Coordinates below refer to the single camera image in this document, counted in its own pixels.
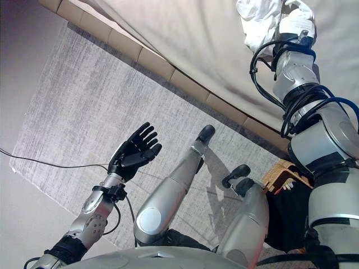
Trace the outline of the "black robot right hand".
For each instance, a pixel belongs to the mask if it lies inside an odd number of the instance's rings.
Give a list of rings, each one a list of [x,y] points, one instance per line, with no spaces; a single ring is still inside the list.
[[[303,31],[313,45],[316,41],[316,25],[312,9],[304,1],[282,1],[275,38],[298,38]]]

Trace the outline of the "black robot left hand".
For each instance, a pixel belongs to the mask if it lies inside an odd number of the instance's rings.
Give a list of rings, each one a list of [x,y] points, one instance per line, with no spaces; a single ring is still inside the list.
[[[131,180],[138,169],[147,165],[160,153],[162,145],[149,122],[140,126],[113,154],[108,174],[116,174],[125,182]]]

